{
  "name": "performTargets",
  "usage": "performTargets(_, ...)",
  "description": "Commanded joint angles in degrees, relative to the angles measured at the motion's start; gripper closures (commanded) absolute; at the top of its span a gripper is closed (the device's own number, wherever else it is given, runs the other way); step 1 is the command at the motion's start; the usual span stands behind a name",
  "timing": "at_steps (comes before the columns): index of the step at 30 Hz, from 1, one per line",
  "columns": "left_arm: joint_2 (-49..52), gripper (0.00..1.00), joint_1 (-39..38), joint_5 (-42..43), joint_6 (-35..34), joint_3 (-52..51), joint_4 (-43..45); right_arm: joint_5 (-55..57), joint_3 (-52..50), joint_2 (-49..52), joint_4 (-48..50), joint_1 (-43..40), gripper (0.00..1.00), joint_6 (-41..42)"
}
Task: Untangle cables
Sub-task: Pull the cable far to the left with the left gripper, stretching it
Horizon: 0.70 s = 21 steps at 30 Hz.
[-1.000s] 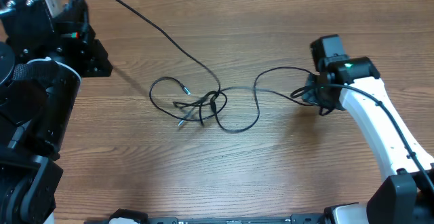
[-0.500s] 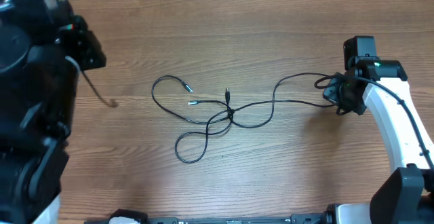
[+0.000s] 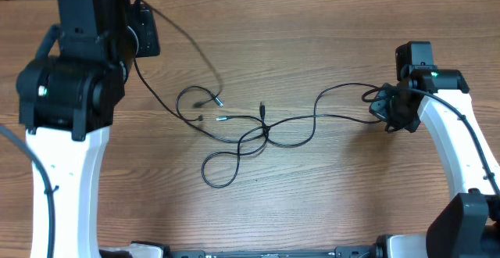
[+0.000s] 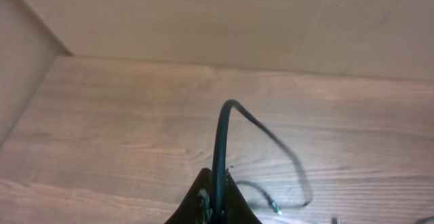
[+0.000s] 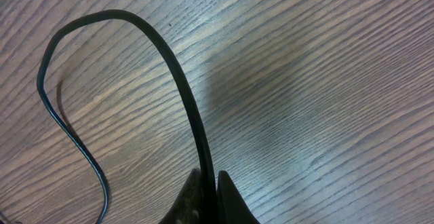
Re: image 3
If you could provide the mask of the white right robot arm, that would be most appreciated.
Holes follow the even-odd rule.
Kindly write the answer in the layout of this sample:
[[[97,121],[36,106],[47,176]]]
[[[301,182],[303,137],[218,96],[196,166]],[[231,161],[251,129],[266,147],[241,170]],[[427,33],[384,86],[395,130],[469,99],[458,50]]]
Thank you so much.
[[[449,204],[427,231],[388,235],[377,243],[382,257],[497,257],[499,165],[473,113],[465,78],[458,70],[402,71],[398,84],[374,88],[370,112],[386,132],[428,130],[448,182]]]

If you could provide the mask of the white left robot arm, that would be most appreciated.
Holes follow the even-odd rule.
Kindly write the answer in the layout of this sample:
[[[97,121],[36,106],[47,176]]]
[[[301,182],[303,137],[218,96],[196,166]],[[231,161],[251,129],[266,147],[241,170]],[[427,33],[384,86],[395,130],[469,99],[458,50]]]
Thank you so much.
[[[141,0],[58,0],[52,25],[19,74],[20,123],[34,155],[33,257],[162,257],[147,242],[100,247],[98,185],[115,106],[138,57],[159,54]]]

